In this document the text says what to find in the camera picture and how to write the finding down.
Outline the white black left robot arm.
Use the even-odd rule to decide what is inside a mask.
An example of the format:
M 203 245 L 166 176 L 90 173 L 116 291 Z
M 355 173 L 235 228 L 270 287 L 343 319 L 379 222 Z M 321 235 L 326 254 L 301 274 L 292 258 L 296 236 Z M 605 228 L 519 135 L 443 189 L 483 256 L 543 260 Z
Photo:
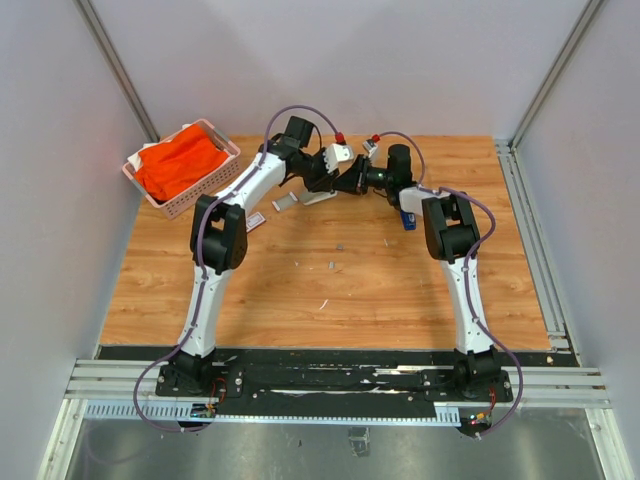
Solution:
M 194 210 L 191 250 L 194 289 L 175 351 L 160 370 L 158 395 L 205 396 L 218 384 L 213 365 L 216 329 L 226 289 L 248 251 L 247 215 L 272 188 L 292 177 L 313 187 L 332 176 L 335 161 L 323 150 L 305 151 L 315 124 L 292 116 L 285 130 L 269 136 L 249 166 L 214 196 L 203 195 Z

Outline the grey white stapler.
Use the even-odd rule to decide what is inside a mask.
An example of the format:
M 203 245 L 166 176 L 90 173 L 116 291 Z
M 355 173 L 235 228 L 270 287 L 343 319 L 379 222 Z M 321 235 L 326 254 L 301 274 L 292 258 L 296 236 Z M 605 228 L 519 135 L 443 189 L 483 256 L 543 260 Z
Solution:
M 313 205 L 322 201 L 326 201 L 334 198 L 337 195 L 335 191 L 333 192 L 309 192 L 307 190 L 303 191 L 299 195 L 299 201 L 304 206 Z

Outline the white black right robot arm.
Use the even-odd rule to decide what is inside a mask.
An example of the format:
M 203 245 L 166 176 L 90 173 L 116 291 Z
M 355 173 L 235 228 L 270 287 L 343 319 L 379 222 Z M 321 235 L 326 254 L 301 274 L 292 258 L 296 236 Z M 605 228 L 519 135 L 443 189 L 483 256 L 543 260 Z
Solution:
M 387 166 L 375 167 L 377 147 L 376 138 L 366 140 L 365 152 L 337 177 L 334 187 L 354 195 L 382 190 L 392 207 L 423 219 L 427 251 L 445 276 L 456 324 L 455 363 L 444 384 L 463 399 L 495 402 L 500 398 L 501 366 L 479 291 L 476 254 L 481 236 L 471 201 L 464 193 L 430 190 L 414 181 L 406 145 L 389 147 Z

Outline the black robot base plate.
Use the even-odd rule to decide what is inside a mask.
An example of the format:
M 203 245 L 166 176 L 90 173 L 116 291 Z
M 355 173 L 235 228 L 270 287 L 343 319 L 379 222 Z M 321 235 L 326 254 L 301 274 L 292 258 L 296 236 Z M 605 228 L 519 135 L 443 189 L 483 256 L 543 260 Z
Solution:
M 517 406 L 522 400 L 524 371 L 518 357 L 496 350 L 501 366 L 500 398 L 492 402 L 466 399 L 451 379 L 455 354 L 444 351 L 307 350 L 265 348 L 218 348 L 213 365 L 219 369 L 218 384 L 205 396 L 158 395 L 160 370 L 171 356 L 167 347 L 106 346 L 100 360 L 142 361 L 135 376 L 135 399 L 160 398 L 203 401 L 216 408 L 231 398 L 301 395 L 401 396 L 409 401 L 480 403 L 494 409 L 501 404 Z

